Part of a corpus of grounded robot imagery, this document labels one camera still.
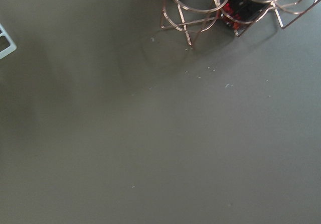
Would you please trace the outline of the mug rack with mugs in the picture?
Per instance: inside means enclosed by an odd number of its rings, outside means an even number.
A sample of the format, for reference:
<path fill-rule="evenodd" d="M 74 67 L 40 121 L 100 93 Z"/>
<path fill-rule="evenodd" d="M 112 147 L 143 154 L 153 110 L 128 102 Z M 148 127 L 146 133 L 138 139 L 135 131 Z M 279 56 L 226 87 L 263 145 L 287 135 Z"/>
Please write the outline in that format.
<path fill-rule="evenodd" d="M 0 59 L 5 58 L 17 49 L 15 42 L 12 40 L 8 32 L 1 25 L 1 53 Z"/>

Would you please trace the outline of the tea bottle front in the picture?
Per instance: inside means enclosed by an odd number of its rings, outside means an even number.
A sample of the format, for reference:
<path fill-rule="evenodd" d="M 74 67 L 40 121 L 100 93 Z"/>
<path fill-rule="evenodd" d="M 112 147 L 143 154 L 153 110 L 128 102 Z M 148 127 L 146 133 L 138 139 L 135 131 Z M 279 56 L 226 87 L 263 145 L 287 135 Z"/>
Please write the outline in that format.
<path fill-rule="evenodd" d="M 243 30 L 267 10 L 273 0 L 228 0 L 221 18 L 233 30 Z"/>

